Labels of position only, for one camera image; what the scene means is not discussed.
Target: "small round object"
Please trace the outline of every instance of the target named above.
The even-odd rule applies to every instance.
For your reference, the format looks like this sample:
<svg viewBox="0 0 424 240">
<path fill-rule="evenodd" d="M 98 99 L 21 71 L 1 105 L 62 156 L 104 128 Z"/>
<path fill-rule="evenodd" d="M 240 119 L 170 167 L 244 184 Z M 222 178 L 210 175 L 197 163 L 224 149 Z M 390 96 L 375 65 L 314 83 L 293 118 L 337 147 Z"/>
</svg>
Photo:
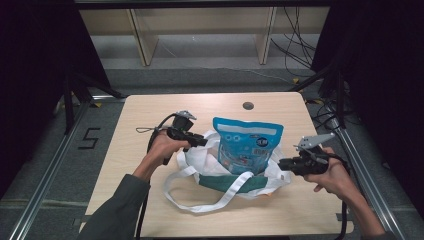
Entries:
<svg viewBox="0 0 424 240">
<path fill-rule="evenodd" d="M 251 102 L 245 102 L 243 103 L 243 108 L 246 110 L 252 110 L 255 107 L 255 105 Z"/>
</svg>

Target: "white tote bag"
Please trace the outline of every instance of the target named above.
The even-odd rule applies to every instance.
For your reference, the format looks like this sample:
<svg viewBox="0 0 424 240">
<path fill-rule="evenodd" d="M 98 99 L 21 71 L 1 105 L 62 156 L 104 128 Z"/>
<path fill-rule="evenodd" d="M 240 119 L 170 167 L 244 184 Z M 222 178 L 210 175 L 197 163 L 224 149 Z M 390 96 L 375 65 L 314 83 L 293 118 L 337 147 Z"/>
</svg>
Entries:
<svg viewBox="0 0 424 240">
<path fill-rule="evenodd" d="M 190 148 L 187 152 L 177 155 L 180 171 L 168 176 L 163 191 L 168 200 L 180 209 L 193 213 L 210 212 L 225 207 L 235 196 L 253 199 L 258 195 L 269 194 L 279 187 L 291 182 L 290 171 L 281 171 L 277 162 L 283 158 L 281 146 L 278 145 L 268 162 L 268 167 L 262 175 L 254 176 L 252 172 L 233 175 L 217 160 L 220 135 L 208 131 L 204 135 L 208 139 L 206 146 Z M 197 184 L 225 192 L 222 198 L 210 205 L 184 206 L 178 204 L 170 195 L 169 190 L 173 180 L 194 176 Z"/>
</svg>

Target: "aluminum rail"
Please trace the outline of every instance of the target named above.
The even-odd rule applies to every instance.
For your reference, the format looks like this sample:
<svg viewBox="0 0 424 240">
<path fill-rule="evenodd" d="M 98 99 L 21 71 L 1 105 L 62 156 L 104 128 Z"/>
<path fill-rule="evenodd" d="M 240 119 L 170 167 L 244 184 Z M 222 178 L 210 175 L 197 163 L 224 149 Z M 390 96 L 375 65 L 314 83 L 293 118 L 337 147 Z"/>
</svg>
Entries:
<svg viewBox="0 0 424 240">
<path fill-rule="evenodd" d="M 332 120 L 332 124 L 334 127 L 339 126 L 336 119 Z M 352 167 L 358 174 L 358 180 L 360 181 L 360 184 L 363 187 L 363 190 L 367 195 L 371 205 L 373 206 L 377 216 L 380 218 L 384 229 L 392 231 L 397 239 L 406 239 L 404 233 L 397 223 L 395 216 L 393 215 L 383 195 L 375 184 L 374 179 L 364 164 L 364 161 L 356 150 L 355 145 L 353 144 L 347 130 L 337 128 L 336 132 L 340 134 L 342 141 L 345 143 L 348 154 L 351 156 Z"/>
<path fill-rule="evenodd" d="M 115 98 L 111 95 L 96 95 L 93 96 L 93 103 L 119 103 L 125 102 L 126 98 Z"/>
<path fill-rule="evenodd" d="M 13 228 L 13 231 L 9 237 L 10 240 L 25 239 L 26 235 L 28 234 L 28 231 L 31 228 L 32 223 L 34 222 L 34 219 L 38 213 L 38 210 L 40 209 L 43 199 L 46 196 L 57 174 L 57 171 L 63 162 L 63 159 L 65 158 L 65 155 L 69 149 L 69 144 L 74 138 L 74 134 L 76 132 L 78 124 L 81 122 L 81 119 L 87 112 L 89 106 L 90 103 L 81 103 L 80 109 L 77 115 L 75 116 L 75 124 L 70 129 L 68 134 L 63 137 L 58 149 L 56 150 L 55 155 L 52 158 L 52 161 L 50 162 L 47 170 L 43 175 L 43 178 L 38 184 L 37 189 L 35 190 L 34 194 L 28 202 L 28 205 L 25 207 L 24 212 L 22 213 L 21 217 Z"/>
</svg>

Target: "metal frame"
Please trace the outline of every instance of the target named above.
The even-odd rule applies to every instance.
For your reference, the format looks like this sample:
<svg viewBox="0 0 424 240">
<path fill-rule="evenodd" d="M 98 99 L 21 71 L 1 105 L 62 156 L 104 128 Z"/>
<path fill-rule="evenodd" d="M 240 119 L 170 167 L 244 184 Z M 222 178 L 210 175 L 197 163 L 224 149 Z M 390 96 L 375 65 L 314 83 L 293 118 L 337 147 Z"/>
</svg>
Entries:
<svg viewBox="0 0 424 240">
<path fill-rule="evenodd" d="M 333 119 L 332 124 L 334 127 L 340 126 L 337 119 Z M 351 164 L 358 174 L 358 181 L 363 187 L 363 190 L 379 217 L 384 229 L 392 231 L 397 239 L 406 239 L 403 231 L 397 223 L 396 217 L 390 210 L 373 177 L 365 166 L 364 161 L 356 150 L 347 129 L 337 128 L 336 132 L 340 134 L 340 137 L 349 152 L 348 154 L 351 156 Z"/>
<path fill-rule="evenodd" d="M 220 7 L 325 7 L 346 0 L 38 0 L 36 5 L 75 6 L 78 9 L 220 8 Z"/>
<path fill-rule="evenodd" d="M 40 209 L 40 206 L 43 202 L 44 197 L 46 196 L 62 162 L 65 158 L 65 155 L 69 149 L 69 144 L 74 138 L 76 129 L 78 128 L 79 123 L 81 122 L 82 117 L 87 112 L 90 103 L 81 103 L 80 109 L 75 117 L 75 124 L 69 130 L 69 132 L 63 137 L 60 146 L 58 147 L 55 155 L 53 156 L 52 161 L 47 167 L 46 172 L 43 175 L 40 183 L 35 190 L 35 193 L 32 195 L 31 199 L 28 202 L 28 205 L 25 207 L 25 210 L 18 222 L 16 223 L 9 239 L 25 239 L 28 234 L 29 229 L 31 228 L 32 223 Z"/>
</svg>

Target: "black curtain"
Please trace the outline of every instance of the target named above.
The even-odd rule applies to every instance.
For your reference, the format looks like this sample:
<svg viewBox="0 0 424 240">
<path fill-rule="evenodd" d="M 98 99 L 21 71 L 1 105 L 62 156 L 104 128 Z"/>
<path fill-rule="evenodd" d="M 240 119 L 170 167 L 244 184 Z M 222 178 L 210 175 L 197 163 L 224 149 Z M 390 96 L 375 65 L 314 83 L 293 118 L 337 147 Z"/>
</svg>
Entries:
<svg viewBox="0 0 424 240">
<path fill-rule="evenodd" d="M 1 1 L 0 197 L 31 159 L 70 71 L 109 86 L 78 10 L 72 5 Z"/>
<path fill-rule="evenodd" d="M 363 30 L 366 34 L 358 39 L 361 44 L 348 59 L 343 74 L 350 85 L 357 113 L 384 161 L 424 218 L 424 188 L 421 186 L 424 2 L 369 2 L 373 17 L 368 19 L 369 24 Z M 357 9 L 338 10 L 327 18 L 325 28 L 330 26 L 332 30 L 323 31 L 320 38 L 313 64 L 316 70 L 330 62 L 332 51 L 337 51 L 340 44 L 337 35 L 348 29 L 347 18 L 358 13 Z"/>
</svg>

